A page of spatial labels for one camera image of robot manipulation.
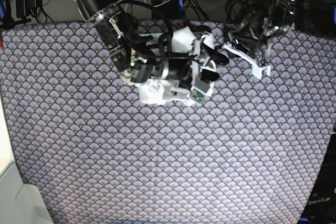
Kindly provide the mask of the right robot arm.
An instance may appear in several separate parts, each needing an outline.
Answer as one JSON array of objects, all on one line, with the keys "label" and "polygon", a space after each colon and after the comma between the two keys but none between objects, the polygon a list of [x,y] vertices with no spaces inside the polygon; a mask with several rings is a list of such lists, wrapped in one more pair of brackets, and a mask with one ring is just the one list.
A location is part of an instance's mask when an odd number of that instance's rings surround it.
[{"label": "right robot arm", "polygon": [[122,7],[128,0],[74,1],[81,16],[93,22],[122,82],[138,89],[142,103],[191,106],[213,94],[217,68],[229,60],[216,50],[211,33],[197,35],[188,26],[174,30],[156,7],[137,1],[164,22],[164,32],[140,34],[138,21]]}]

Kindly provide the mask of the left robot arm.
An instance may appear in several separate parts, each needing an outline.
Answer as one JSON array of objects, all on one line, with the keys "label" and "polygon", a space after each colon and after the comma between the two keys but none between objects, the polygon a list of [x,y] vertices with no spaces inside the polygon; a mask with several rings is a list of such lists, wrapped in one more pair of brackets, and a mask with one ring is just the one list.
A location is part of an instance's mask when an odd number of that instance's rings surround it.
[{"label": "left robot arm", "polygon": [[248,62],[257,79],[270,76],[270,42],[294,29],[298,0],[235,2],[241,10],[225,27],[223,49],[231,58],[242,58]]}]

